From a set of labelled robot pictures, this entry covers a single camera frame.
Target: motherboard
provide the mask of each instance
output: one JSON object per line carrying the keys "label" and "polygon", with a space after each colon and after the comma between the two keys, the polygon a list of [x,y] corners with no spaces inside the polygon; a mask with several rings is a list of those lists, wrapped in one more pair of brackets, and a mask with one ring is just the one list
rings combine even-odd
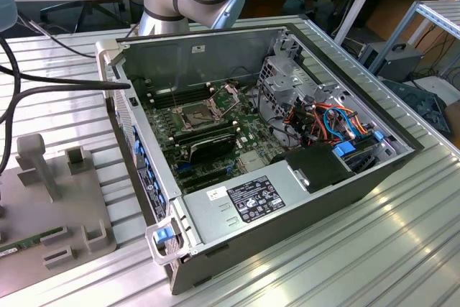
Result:
{"label": "motherboard", "polygon": [[286,151],[254,107],[255,84],[147,93],[142,107],[184,193],[269,165]]}

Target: green circuit board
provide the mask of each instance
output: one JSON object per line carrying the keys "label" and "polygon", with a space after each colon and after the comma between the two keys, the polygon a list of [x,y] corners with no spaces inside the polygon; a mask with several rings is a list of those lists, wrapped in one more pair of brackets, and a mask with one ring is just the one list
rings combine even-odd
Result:
{"label": "green circuit board", "polygon": [[[146,99],[142,102],[147,119],[155,133],[163,154],[170,165],[176,182],[185,193],[191,193],[224,180],[245,174],[265,165],[284,151],[288,143],[280,143],[270,133],[268,126],[253,111],[250,104],[250,90],[238,92],[239,102],[234,95],[224,90],[225,83],[217,84],[212,96],[215,107],[223,114],[215,116],[209,110],[208,100],[188,104],[176,103],[172,107],[157,109],[155,103]],[[194,131],[202,131],[212,137],[216,125],[236,125],[234,149],[211,160],[191,164],[183,158],[186,145],[179,145],[173,138]]]}

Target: circuit board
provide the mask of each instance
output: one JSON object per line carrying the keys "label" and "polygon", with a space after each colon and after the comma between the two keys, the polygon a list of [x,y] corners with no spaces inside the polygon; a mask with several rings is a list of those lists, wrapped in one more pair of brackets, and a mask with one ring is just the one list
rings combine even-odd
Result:
{"label": "circuit board", "polygon": [[[206,100],[188,104],[174,102],[172,107],[162,109],[157,109],[149,99],[142,102],[176,182],[185,193],[269,165],[274,156],[286,151],[252,108],[248,90],[238,91],[229,88],[227,83],[213,85],[211,90],[216,92]],[[213,157],[197,163],[188,162],[183,158],[185,145],[173,141],[194,131],[209,138],[220,131],[215,130],[219,126],[235,129],[235,137],[230,139],[234,141],[234,148],[222,155],[212,149]]]}
{"label": "circuit board", "polygon": [[0,247],[0,258],[6,257],[7,255],[12,255],[13,253],[17,253],[24,249],[37,246],[41,242],[41,238],[47,237],[48,235],[61,232],[63,228],[60,226],[58,228],[54,228],[48,230],[47,232],[43,232],[33,237],[28,237],[26,239],[20,240],[18,242],[14,242],[12,244],[8,244],[6,246]]}

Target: white sticker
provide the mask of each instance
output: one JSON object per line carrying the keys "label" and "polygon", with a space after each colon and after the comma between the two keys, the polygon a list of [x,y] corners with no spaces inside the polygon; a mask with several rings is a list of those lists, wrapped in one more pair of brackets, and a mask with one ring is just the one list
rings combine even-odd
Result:
{"label": "white sticker", "polygon": [[221,186],[214,190],[207,191],[206,194],[208,194],[210,201],[215,201],[216,199],[227,196],[227,189],[225,186]]}
{"label": "white sticker", "polygon": [[205,50],[205,45],[202,46],[193,46],[192,47],[192,53],[202,53]]}
{"label": "white sticker", "polygon": [[5,249],[3,252],[0,252],[0,257],[5,257],[6,255],[10,255],[11,253],[15,253],[15,252],[17,252],[16,247]]}

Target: gray stand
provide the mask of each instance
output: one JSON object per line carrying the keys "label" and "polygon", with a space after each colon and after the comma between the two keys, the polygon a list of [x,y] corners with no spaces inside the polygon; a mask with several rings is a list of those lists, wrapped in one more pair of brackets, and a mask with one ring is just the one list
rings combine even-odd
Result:
{"label": "gray stand", "polygon": [[21,167],[0,177],[0,247],[62,229],[0,257],[0,297],[116,248],[90,152],[77,147],[45,161],[41,136],[17,142]]}

